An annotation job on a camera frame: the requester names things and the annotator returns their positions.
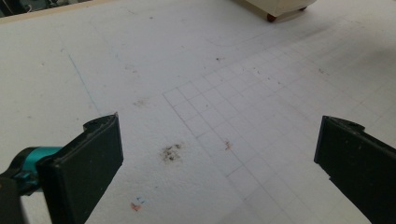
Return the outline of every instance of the floor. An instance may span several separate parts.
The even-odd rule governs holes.
[[[393,7],[271,24],[243,1],[120,0],[2,24],[0,164],[118,111],[125,161],[87,223],[370,223],[313,158],[323,115],[396,147]]]

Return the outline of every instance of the cart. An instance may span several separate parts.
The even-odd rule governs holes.
[[[276,17],[291,11],[304,11],[317,0],[247,0],[249,3],[268,13],[267,20],[273,22]]]

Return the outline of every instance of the red spot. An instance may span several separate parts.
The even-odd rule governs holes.
[[[137,211],[139,211],[142,208],[142,206],[141,205],[135,205],[134,203],[131,203],[131,208],[137,212]]]

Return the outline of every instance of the blue line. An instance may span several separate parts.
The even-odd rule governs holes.
[[[98,106],[96,105],[96,102],[93,100],[93,97],[92,97],[90,91],[88,90],[87,85],[85,84],[85,81],[84,81],[84,79],[82,78],[82,75],[81,75],[81,73],[79,72],[79,70],[78,70],[78,68],[77,68],[77,66],[76,66],[76,64],[75,64],[75,62],[73,61],[73,59],[72,59],[72,57],[70,56],[70,54],[69,54],[68,56],[69,56],[70,62],[72,62],[73,66],[75,67],[76,72],[77,72],[77,74],[78,74],[78,76],[79,76],[79,79],[81,80],[82,85],[83,85],[84,88],[85,88],[85,91],[88,93],[88,96],[90,97],[93,106],[95,107],[95,109],[96,109],[96,111],[98,112],[98,114],[101,115],[100,112],[99,112],[99,108],[98,108]]]

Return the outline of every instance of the cart wheel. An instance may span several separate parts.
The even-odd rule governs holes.
[[[268,20],[269,22],[273,22],[273,21],[276,20],[276,17],[268,13],[268,15],[267,15],[267,20]]]

